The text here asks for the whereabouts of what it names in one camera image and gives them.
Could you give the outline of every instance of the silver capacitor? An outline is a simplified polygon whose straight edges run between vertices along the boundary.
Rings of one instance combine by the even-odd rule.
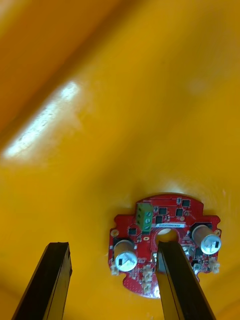
[[[205,255],[214,255],[222,245],[219,236],[204,224],[192,231],[192,239]]]
[[[119,271],[129,272],[133,270],[138,262],[134,245],[131,241],[121,240],[113,248],[115,266]]]

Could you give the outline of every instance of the electrolytic capacitor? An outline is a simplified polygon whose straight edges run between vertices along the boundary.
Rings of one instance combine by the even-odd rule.
[[[198,225],[192,231],[192,239],[205,255],[213,255],[221,247],[221,239],[206,225]]]
[[[131,241],[121,240],[114,246],[113,250],[115,266],[119,271],[129,272],[136,267],[138,258]]]

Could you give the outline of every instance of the yellow background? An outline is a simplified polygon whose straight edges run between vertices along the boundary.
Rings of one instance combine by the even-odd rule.
[[[217,319],[240,316],[240,3],[0,0],[0,312],[69,241],[65,320],[160,320],[108,267],[109,229],[178,192],[221,218]]]

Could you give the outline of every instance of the center hole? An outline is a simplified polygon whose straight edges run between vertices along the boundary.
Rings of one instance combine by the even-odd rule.
[[[178,241],[178,233],[175,229],[164,228],[158,232],[156,235],[155,242],[158,245],[159,241],[169,242],[169,241]]]

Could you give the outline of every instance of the red circuit board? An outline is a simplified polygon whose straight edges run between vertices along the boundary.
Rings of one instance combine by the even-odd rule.
[[[197,250],[199,249],[191,238],[191,232],[193,225],[205,224],[221,237],[222,231],[218,229],[220,218],[217,215],[203,215],[203,203],[182,194],[160,194],[142,199],[136,203],[136,212],[137,205],[141,203],[149,203],[153,206],[150,234],[145,235],[142,233],[142,230],[136,224],[136,213],[134,215],[119,214],[115,217],[116,226],[110,230],[108,252],[108,264],[112,275],[124,273],[116,270],[114,267],[114,245],[120,239],[130,239],[134,243],[137,265],[132,271],[125,273],[126,277],[123,280],[123,285],[130,291],[143,297],[160,298],[158,281],[154,273],[158,251],[156,236],[159,231],[165,228],[171,228],[177,232],[178,242],[184,250],[190,248],[191,254],[188,256],[186,254],[186,256],[198,280],[199,272],[211,272],[209,260],[217,260],[218,252],[213,255],[206,255],[201,252],[197,255]],[[181,216],[176,215],[176,212],[179,212],[177,210],[180,210]],[[156,224],[156,219],[157,221],[161,219],[161,223]],[[129,229],[136,229],[136,234],[129,234]],[[197,269],[194,269],[194,263],[198,266]],[[145,293],[143,289],[144,268],[152,269],[152,279],[148,293]]]

